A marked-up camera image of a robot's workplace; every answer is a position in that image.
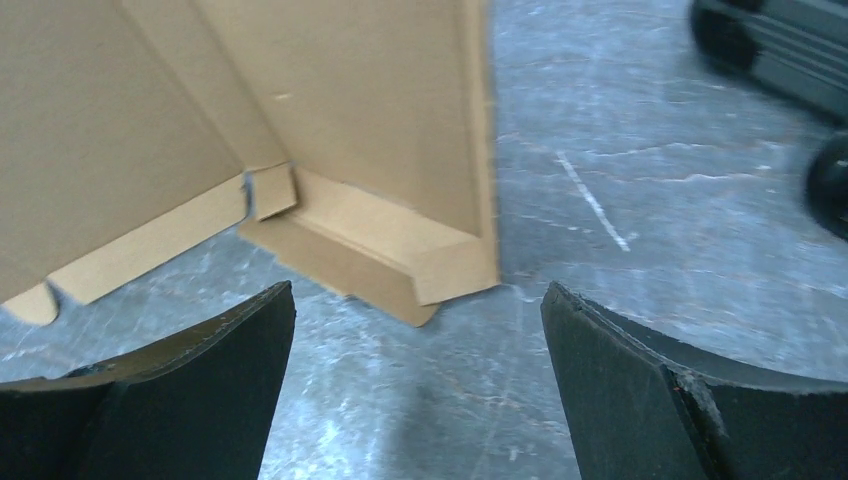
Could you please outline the cardboard box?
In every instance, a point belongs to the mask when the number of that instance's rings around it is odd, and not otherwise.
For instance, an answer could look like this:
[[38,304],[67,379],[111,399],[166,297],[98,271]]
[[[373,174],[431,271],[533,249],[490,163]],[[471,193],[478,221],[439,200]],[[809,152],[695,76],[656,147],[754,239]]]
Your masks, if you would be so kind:
[[419,326],[500,280],[485,1],[5,1],[1,304],[237,226]]

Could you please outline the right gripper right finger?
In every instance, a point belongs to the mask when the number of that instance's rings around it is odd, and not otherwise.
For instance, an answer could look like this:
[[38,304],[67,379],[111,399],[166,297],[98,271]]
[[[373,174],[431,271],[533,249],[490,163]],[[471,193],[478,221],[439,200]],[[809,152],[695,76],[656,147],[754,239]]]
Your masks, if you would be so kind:
[[541,318],[585,479],[843,479],[847,386],[756,367],[554,282]]

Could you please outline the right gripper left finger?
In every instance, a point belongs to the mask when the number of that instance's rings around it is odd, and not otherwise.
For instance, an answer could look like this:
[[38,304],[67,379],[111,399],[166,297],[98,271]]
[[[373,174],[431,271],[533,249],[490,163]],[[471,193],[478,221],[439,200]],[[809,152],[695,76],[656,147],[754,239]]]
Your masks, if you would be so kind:
[[293,342],[292,286],[126,354],[1,386],[5,479],[254,479]]

